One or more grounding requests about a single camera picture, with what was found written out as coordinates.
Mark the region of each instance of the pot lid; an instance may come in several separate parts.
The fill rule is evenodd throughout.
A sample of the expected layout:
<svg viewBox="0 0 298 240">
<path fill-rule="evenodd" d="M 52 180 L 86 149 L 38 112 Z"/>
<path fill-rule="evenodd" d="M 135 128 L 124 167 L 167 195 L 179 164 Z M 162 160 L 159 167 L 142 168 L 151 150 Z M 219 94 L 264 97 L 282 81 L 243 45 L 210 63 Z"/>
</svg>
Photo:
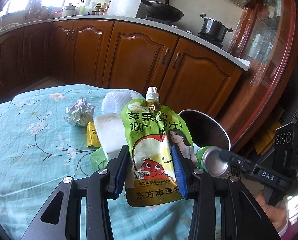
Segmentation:
<svg viewBox="0 0 298 240">
<path fill-rule="evenodd" d="M 69 3 L 69 5 L 66 5 L 65 6 L 65 10 L 74 10 L 76 7 L 74 6 L 74 5 L 72 5 L 72 2 L 71 3 Z"/>
</svg>

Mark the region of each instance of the cabinet handle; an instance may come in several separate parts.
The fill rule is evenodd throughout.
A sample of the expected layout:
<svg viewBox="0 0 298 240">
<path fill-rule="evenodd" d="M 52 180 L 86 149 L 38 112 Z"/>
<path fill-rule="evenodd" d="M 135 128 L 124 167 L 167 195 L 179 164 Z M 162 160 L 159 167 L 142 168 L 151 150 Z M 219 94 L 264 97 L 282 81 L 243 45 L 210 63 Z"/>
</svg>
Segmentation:
<svg viewBox="0 0 298 240">
<path fill-rule="evenodd" d="M 169 52 L 169 49 L 166 50 L 166 53 L 165 55 L 163 56 L 163 59 L 162 59 L 162 62 L 161 64 L 164 65 L 165 64 L 165 59 L 166 59 L 166 56 L 167 56 L 167 53 Z"/>
<path fill-rule="evenodd" d="M 175 68 L 176 68 L 176 63 L 177 63 L 177 61 L 178 61 L 178 58 L 180 57 L 180 55 L 181 55 L 181 53 L 180 53 L 180 52 L 178 52 L 178 53 L 177 53 L 177 57 L 176 57 L 176 59 L 175 59 L 175 62 L 174 62 L 174 64 L 173 64 L 173 66 L 172 66 L 172 68 L 173 68 L 173 69 L 175 69 Z"/>
<path fill-rule="evenodd" d="M 72 41 L 73 41 L 73 33 L 74 33 L 74 31 L 75 31 L 75 30 L 73 30 L 72 33 L 71 33 L 71 40 L 72 40 Z"/>
<path fill-rule="evenodd" d="M 67 34 L 66 34 L 66 38 L 67 38 L 67 40 L 69 40 L 69 32 L 70 32 L 70 30 L 68 30 L 68 32 L 67 32 Z"/>
</svg>

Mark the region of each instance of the human hand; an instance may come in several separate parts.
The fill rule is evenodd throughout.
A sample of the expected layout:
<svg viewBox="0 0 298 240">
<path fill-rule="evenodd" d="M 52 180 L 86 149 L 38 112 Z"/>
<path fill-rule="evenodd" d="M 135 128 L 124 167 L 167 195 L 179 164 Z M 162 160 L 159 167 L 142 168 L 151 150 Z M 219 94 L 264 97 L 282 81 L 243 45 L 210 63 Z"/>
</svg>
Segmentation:
<svg viewBox="0 0 298 240">
<path fill-rule="evenodd" d="M 278 232 L 283 230 L 287 223 L 287 210 L 284 201 L 281 202 L 280 207 L 267 205 L 265 197 L 263 195 L 263 190 L 258 193 L 256 200 L 262 207 L 266 215 L 269 217 L 276 230 Z"/>
</svg>

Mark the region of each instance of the frying pan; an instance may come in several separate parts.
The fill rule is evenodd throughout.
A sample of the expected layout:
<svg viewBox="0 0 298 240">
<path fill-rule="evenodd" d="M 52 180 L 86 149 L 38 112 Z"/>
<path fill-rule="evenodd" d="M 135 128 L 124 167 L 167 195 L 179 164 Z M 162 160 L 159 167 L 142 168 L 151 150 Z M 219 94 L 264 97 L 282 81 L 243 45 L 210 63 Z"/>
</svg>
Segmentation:
<svg viewBox="0 0 298 240">
<path fill-rule="evenodd" d="M 169 5 L 169 0 L 166 3 L 141 0 L 146 5 L 146 10 L 149 16 L 156 17 L 160 20 L 169 21 L 171 23 L 180 21 L 184 16 L 183 12 Z"/>
</svg>

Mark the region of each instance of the crumpled paper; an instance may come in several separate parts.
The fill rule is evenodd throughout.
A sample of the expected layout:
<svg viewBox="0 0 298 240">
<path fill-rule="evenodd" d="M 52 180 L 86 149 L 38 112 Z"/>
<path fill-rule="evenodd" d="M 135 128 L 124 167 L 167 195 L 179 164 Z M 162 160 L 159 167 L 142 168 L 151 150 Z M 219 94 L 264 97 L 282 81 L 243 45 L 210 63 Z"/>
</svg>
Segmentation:
<svg viewBox="0 0 298 240">
<path fill-rule="evenodd" d="M 70 108 L 66 107 L 65 121 L 73 126 L 86 127 L 89 122 L 93 122 L 95 107 L 87 103 L 87 99 L 80 97 Z"/>
</svg>

